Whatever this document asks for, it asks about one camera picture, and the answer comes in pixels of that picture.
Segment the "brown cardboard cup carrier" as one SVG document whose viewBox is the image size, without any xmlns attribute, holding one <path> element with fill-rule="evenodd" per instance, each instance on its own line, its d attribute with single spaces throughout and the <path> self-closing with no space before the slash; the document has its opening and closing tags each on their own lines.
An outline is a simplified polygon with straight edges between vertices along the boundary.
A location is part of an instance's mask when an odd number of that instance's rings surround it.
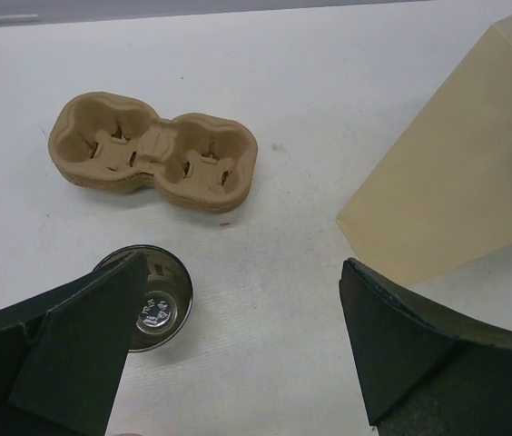
<svg viewBox="0 0 512 436">
<path fill-rule="evenodd" d="M 150 187 L 180 207 L 227 213 L 250 192 L 258 144 L 234 120 L 165 119 L 132 97 L 90 92 L 59 113 L 48 152 L 70 183 L 113 193 Z"/>
</svg>

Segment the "dark plastic cup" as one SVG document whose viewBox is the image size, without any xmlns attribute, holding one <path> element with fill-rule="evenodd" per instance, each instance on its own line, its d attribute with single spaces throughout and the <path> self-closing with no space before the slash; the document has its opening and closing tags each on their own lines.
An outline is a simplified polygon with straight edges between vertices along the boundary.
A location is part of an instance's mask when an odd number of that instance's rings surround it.
<svg viewBox="0 0 512 436">
<path fill-rule="evenodd" d="M 147 352 L 170 341 L 186 323 L 193 303 L 192 278 L 177 256 L 150 244 L 120 248 L 106 255 L 94 268 L 98 270 L 132 253 L 145 255 L 147 282 L 130 351 Z"/>
</svg>

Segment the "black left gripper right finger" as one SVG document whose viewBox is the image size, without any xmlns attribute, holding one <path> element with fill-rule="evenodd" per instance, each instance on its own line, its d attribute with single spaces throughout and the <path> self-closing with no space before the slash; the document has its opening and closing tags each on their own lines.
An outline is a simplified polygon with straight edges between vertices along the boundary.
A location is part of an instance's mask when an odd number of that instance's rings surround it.
<svg viewBox="0 0 512 436">
<path fill-rule="evenodd" d="M 340 300 L 369 424 L 381 435 L 512 435 L 512 331 L 350 258 Z"/>
</svg>

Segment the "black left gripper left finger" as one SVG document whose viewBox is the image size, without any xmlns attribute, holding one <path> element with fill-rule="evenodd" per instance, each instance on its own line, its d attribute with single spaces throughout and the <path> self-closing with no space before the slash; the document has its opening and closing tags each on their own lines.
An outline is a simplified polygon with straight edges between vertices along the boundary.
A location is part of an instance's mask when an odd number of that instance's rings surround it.
<svg viewBox="0 0 512 436">
<path fill-rule="evenodd" d="M 0 435 L 103 435 L 143 304 L 133 253 L 0 310 Z"/>
</svg>

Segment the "beige paper bag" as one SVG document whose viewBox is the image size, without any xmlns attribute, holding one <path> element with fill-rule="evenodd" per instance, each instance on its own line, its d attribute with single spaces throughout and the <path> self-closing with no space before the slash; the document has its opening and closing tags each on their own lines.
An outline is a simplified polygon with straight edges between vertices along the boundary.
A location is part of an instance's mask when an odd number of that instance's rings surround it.
<svg viewBox="0 0 512 436">
<path fill-rule="evenodd" d="M 402 285 L 512 244 L 512 15 L 478 39 L 337 217 Z"/>
</svg>

